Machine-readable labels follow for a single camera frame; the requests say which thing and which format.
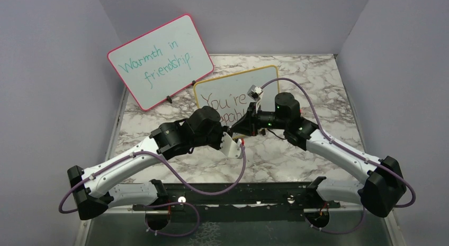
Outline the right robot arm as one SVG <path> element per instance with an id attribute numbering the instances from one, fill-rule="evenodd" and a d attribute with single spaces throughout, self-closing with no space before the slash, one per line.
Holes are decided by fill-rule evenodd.
<path id="1" fill-rule="evenodd" d="M 387 217 L 406 192 L 396 159 L 371 156 L 321 132 L 316 123 L 301 116 L 300 104 L 290 93 L 275 96 L 272 112 L 250 103 L 245 115 L 231 126 L 232 132 L 246 136 L 256 136 L 261 129 L 283 130 L 288 143 L 331 161 L 356 179 L 318 177 L 305 194 L 312 207 L 343 201 L 360 204 L 378 217 Z"/>

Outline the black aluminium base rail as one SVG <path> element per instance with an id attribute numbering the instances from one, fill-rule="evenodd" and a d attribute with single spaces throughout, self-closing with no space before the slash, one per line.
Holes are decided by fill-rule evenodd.
<path id="1" fill-rule="evenodd" d="M 362 205 L 378 217 L 386 217 L 403 195 L 398 186 L 372 182 L 331 180 L 319 177 L 302 183 L 201 183 L 201 190 L 220 190 L 220 195 L 199 194 L 183 184 L 119 184 L 109 193 L 109 207 L 128 206 L 144 213 L 150 225 L 169 222 L 307 221 L 325 227 L 330 211 L 342 202 Z"/>

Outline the yellow framed whiteboard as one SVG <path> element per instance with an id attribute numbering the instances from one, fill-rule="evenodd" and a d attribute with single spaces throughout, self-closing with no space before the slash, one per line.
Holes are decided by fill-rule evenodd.
<path id="1" fill-rule="evenodd" d="M 210 106 L 220 114 L 220 123 L 232 126 L 243 117 L 254 100 L 247 94 L 251 86 L 261 87 L 279 76 L 274 65 L 238 72 L 196 83 L 194 96 L 199 108 Z"/>

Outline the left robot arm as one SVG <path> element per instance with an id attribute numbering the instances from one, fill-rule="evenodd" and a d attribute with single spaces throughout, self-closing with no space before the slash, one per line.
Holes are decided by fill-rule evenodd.
<path id="1" fill-rule="evenodd" d="M 63 205 L 69 195 L 74 198 L 74 212 L 81 220 L 93 219 L 118 206 L 150 205 L 160 209 L 167 196 L 158 180 L 142 184 L 123 181 L 150 166 L 191 154 L 198 147 L 211 147 L 228 158 L 242 156 L 241 141 L 232 139 L 215 109 L 204 106 L 186 119 L 161 124 L 129 150 L 99 165 L 69 168 L 71 189 L 59 204 L 59 212 L 66 213 Z"/>

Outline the pink framed whiteboard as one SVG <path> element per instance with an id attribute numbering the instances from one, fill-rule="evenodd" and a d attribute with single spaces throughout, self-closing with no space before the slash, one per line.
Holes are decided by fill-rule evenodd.
<path id="1" fill-rule="evenodd" d="M 154 108 L 214 70 L 188 14 L 111 50 L 107 59 L 143 111 Z"/>

